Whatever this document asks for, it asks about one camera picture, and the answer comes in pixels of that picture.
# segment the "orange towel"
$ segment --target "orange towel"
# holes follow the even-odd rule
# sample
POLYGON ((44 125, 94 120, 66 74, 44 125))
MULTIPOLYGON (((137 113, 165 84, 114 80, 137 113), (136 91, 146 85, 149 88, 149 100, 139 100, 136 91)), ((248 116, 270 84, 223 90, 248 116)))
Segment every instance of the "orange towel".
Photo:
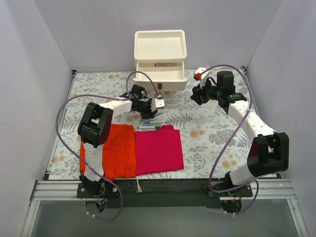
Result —
MULTIPOLYGON (((80 156, 85 159, 82 143, 80 156)), ((111 124, 110 135, 103 145, 102 156, 102 167, 107 179, 136 177, 134 127, 127 124, 111 124)), ((85 172, 85 164, 82 161, 80 161, 80 172, 81 174, 85 172)))

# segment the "white panel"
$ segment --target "white panel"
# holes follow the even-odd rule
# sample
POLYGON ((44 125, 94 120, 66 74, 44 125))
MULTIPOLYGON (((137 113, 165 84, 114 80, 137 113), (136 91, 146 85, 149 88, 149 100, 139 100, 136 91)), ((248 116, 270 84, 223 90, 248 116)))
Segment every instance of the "white panel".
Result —
POLYGON ((248 72, 263 121, 290 138, 291 178, 310 236, 316 236, 316 2, 283 1, 248 72))
MULTIPOLYGON (((99 145, 97 148, 94 148, 93 145, 89 143, 83 143, 84 152, 85 152, 85 161, 90 165, 92 169, 94 169, 98 174, 104 175, 103 167, 102 167, 102 151, 103 144, 99 145)), ((101 178, 95 174, 90 168, 85 167, 84 172, 85 177, 88 180, 98 182, 101 178)))
POLYGON ((233 185, 242 185, 256 179, 248 168, 248 164, 243 164, 238 169, 229 173, 233 185))
POLYGON ((184 30, 186 68, 247 66, 281 0, 35 0, 72 69, 132 70, 134 34, 184 30))
POLYGON ((22 233, 71 70, 32 0, 0 0, 0 236, 22 233))

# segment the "floral tablecloth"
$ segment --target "floral tablecloth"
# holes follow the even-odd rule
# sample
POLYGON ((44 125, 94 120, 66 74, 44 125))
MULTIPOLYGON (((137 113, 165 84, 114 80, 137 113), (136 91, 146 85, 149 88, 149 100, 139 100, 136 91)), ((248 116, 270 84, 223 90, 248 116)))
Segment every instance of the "floral tablecloth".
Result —
MULTIPOLYGON (((185 78, 189 79, 185 91, 163 92, 165 108, 162 110, 163 114, 156 118, 168 120, 176 129, 180 130, 185 168, 178 171, 138 176, 139 178, 207 178, 217 155, 236 128, 237 123, 217 105, 217 101, 209 101, 207 104, 199 106, 190 99, 192 88, 198 83, 193 79, 194 71, 185 70, 185 78)), ((217 71, 220 70, 210 72, 215 80, 217 71)), ((247 87, 241 76, 234 70, 232 72, 235 75, 236 91, 243 93, 249 99, 247 87)), ((129 73, 78 73, 74 78, 71 96, 98 94, 118 97, 125 93, 125 81, 129 73)), ((149 97, 152 97, 153 94, 153 92, 149 92, 149 97)), ((106 101, 93 97, 81 97, 68 104, 61 135, 76 152, 79 152, 80 148, 77 127, 86 105, 89 102, 104 103, 106 101)), ((137 130, 137 127, 143 124, 143 120, 139 113, 132 112, 114 118, 113 123, 131 124, 137 130)), ((223 154, 216 167, 214 177, 223 177, 226 172, 245 164, 249 148, 249 139, 240 130, 223 154)), ((54 152, 49 180, 78 180, 78 159, 60 141, 54 152)))

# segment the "pen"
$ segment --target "pen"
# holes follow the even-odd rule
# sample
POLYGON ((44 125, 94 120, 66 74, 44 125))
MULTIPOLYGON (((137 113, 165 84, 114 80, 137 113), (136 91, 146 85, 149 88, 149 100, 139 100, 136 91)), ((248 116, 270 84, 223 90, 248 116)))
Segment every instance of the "pen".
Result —
POLYGON ((154 120, 154 121, 145 120, 144 121, 144 124, 153 124, 153 123, 167 123, 167 121, 166 120, 161 120, 161 121, 159 121, 159 120, 154 120))
POLYGON ((139 129, 159 129, 161 126, 139 126, 139 129))

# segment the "magenta towel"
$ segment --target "magenta towel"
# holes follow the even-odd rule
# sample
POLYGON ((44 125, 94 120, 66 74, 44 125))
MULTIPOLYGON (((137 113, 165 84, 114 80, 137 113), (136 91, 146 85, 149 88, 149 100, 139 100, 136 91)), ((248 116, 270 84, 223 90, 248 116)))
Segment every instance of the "magenta towel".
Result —
POLYGON ((136 175, 184 169, 180 131, 163 125, 156 131, 135 132, 136 175))

